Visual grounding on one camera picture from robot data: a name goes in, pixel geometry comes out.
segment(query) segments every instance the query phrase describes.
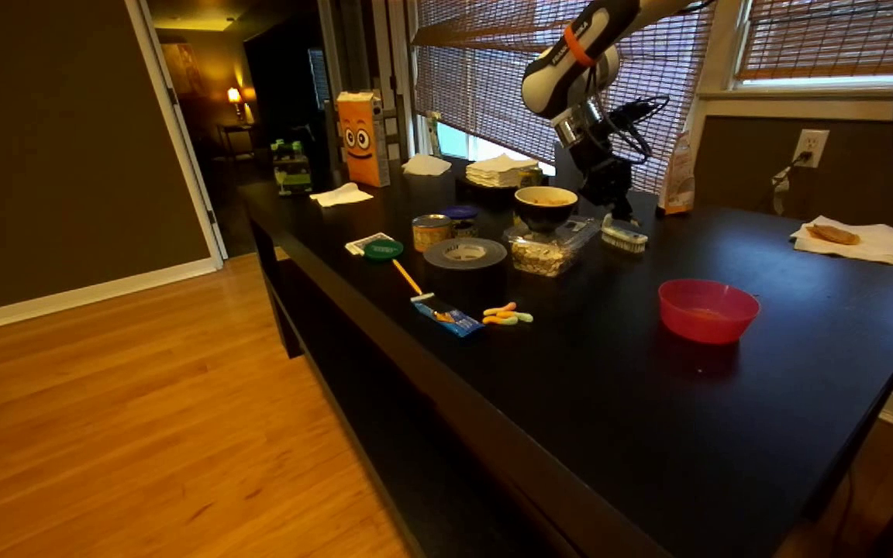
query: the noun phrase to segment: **window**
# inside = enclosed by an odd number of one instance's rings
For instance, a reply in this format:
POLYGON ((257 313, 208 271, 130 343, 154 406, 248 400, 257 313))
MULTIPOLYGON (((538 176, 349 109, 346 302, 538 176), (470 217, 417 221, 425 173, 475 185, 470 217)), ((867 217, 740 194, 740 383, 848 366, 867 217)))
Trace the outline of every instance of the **window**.
MULTIPOLYGON (((417 110, 439 110, 442 125, 551 163, 559 137, 522 106, 522 75, 583 7, 587 0, 417 0, 417 110)), ((659 115, 637 125, 655 158, 636 167, 636 189, 655 193, 667 173, 700 69, 706 17, 711 9, 700 9, 619 41, 622 69, 605 94, 605 109, 670 95, 659 115)))
POLYGON ((893 75, 893 0, 751 0, 737 81, 867 81, 893 75))

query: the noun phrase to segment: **white door frame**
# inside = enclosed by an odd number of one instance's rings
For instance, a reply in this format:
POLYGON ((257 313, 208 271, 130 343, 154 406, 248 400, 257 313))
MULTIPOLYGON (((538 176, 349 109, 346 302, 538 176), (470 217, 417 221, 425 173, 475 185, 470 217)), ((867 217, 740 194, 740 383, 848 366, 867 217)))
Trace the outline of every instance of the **white door frame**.
POLYGON ((162 106, 162 118, 163 118, 177 163, 180 163, 182 180, 189 185, 189 199, 193 199, 198 226, 200 226, 208 254, 212 254, 212 261, 218 266, 224 266, 227 240, 224 240, 224 233, 221 233, 221 226, 215 221, 208 185, 205 185, 205 176, 200 176, 198 161, 196 161, 189 128, 187 128, 187 118, 180 110, 171 72, 163 65, 162 41, 159 41, 154 26, 150 17, 150 7, 145 7, 145 0, 125 0, 125 7, 130 12, 130 26, 132 26, 132 34, 136 34, 136 47, 138 47, 150 84, 154 88, 154 95, 159 95, 159 106, 162 106))

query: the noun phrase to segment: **light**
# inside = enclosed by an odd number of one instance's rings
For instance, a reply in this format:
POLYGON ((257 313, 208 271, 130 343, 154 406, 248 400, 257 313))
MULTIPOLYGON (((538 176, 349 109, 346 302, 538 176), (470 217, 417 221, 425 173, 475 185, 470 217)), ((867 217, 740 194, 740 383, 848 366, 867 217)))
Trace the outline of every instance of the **light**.
POLYGON ((231 106, 239 106, 239 101, 241 101, 239 88, 229 88, 229 89, 227 89, 227 99, 229 99, 231 106))
POLYGON ((208 34, 221 34, 231 26, 229 16, 198 16, 198 17, 152 16, 152 20, 159 32, 208 32, 208 34))
POLYGON ((740 89, 889 89, 893 75, 827 75, 827 76, 759 76, 740 81, 740 89))

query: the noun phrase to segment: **white cloth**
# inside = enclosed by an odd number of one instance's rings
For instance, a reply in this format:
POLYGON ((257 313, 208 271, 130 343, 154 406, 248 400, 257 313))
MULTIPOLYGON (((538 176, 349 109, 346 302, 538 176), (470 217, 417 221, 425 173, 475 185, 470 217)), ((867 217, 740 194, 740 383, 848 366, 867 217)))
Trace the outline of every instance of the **white cloth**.
POLYGON ((402 163, 407 173, 416 173, 416 176, 439 176, 446 173, 449 161, 442 158, 431 158, 431 155, 416 155, 402 163))
POLYGON ((888 222, 848 226, 848 222, 817 215, 813 222, 804 222, 791 237, 795 237, 795 248, 801 250, 838 254, 848 261, 875 261, 875 264, 893 266, 893 226, 888 222), (826 240, 813 235, 809 226, 838 226, 838 228, 852 233, 860 240, 852 246, 826 240))
POLYGON ((359 201, 370 201, 372 194, 362 193, 356 182, 345 182, 337 189, 329 189, 329 193, 316 193, 310 194, 316 203, 323 208, 333 208, 333 203, 359 203, 359 201))

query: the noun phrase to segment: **brown wall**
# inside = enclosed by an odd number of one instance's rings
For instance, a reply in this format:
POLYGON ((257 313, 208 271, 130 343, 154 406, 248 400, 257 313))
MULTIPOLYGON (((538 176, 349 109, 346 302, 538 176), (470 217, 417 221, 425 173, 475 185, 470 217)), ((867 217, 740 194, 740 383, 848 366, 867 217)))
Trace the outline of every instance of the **brown wall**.
POLYGON ((0 302, 208 258, 121 0, 0 3, 0 302))
POLYGON ((770 176, 788 163, 804 128, 826 128, 832 137, 822 167, 791 176, 788 215, 893 222, 888 122, 706 118, 695 169, 696 203, 773 209, 770 176))

